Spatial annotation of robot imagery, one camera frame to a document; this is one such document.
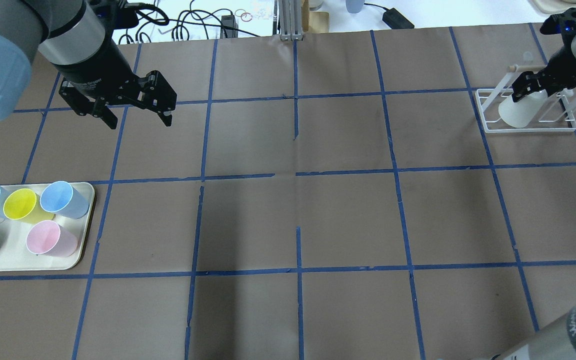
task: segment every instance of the pink cup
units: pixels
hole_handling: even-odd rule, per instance
[[[72,255],[77,245],[77,237],[51,219],[38,222],[25,239],[25,247],[31,253],[58,258]]]

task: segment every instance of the white tray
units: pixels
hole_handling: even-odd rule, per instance
[[[26,236],[33,227],[32,224],[0,218],[0,271],[59,271],[70,269],[79,262],[92,217],[95,188],[87,182],[70,184],[90,203],[88,212],[86,216],[78,219],[55,215],[53,220],[77,237],[77,250],[68,257],[34,255],[26,248]],[[27,188],[41,195],[48,185],[50,184],[2,185],[2,187],[10,192]]]

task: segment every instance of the yellow cup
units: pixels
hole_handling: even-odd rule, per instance
[[[10,220],[36,224],[52,220],[55,214],[45,211],[39,205],[39,195],[31,189],[18,189],[10,194],[4,202],[4,215]]]

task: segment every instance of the table surface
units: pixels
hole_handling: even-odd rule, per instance
[[[38,55],[0,183],[97,198],[78,265],[0,272],[0,360],[464,360],[532,335],[576,305],[576,132],[485,134],[472,95],[561,46],[533,32],[122,45],[178,103],[171,127],[114,107],[117,130]]]

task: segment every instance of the power adapter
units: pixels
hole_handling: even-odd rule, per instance
[[[224,27],[221,28],[221,33],[219,34],[220,39],[224,38],[236,38],[238,35],[238,31],[235,29],[239,29],[237,27],[237,19],[233,14],[224,14],[221,16],[221,23]]]
[[[383,13],[381,20],[383,20],[383,22],[386,23],[390,29],[415,28],[415,25],[394,7],[392,9],[386,10],[386,12]]]

